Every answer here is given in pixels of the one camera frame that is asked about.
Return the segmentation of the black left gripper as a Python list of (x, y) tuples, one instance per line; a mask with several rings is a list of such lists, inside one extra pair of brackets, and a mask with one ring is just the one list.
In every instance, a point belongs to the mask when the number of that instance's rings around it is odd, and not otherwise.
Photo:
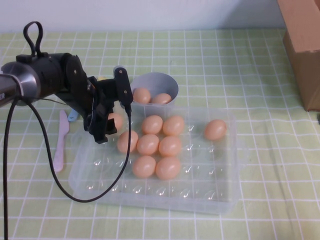
[[(118, 131), (116, 127), (117, 117), (114, 113), (115, 102), (118, 99), (115, 79), (98, 80), (94, 76), (87, 79), (87, 110), (83, 118), (83, 128), (93, 136), (97, 144), (106, 143), (108, 141), (106, 134), (113, 135)], [(103, 106), (103, 113), (107, 112), (107, 119), (95, 111), (98, 105)]]

